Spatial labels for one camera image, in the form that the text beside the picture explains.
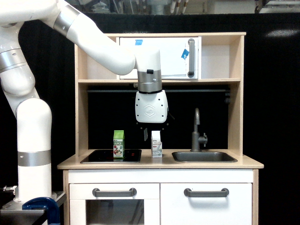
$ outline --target green juice box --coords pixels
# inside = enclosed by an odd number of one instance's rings
[[[113,157],[124,158],[124,130],[115,130],[113,134]]]

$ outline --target faucet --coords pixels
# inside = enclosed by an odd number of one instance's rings
[[[201,151],[200,144],[204,144],[205,147],[207,143],[207,136],[205,133],[203,134],[203,136],[200,136],[200,133],[198,132],[198,125],[200,125],[199,109],[195,108],[194,131],[192,132],[191,151]]]

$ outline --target drawer handle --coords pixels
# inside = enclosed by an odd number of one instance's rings
[[[225,198],[229,195],[229,190],[223,188],[221,191],[192,191],[186,188],[183,193],[190,198]]]
[[[195,40],[189,39],[189,64],[188,64],[188,77],[191,78],[194,76],[194,68],[195,68]]]
[[[132,197],[137,193],[135,188],[131,188],[129,191],[100,191],[98,188],[93,190],[95,197]]]

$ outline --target cabinet door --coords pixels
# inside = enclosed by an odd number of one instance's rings
[[[197,197],[185,196],[189,188]],[[203,197],[221,194],[227,197]],[[251,225],[251,183],[180,183],[161,184],[161,225]]]
[[[71,225],[159,223],[159,184],[70,184]]]

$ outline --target white carton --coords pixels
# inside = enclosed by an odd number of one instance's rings
[[[151,132],[151,150],[153,158],[161,158],[163,156],[163,147],[159,130],[153,130]]]

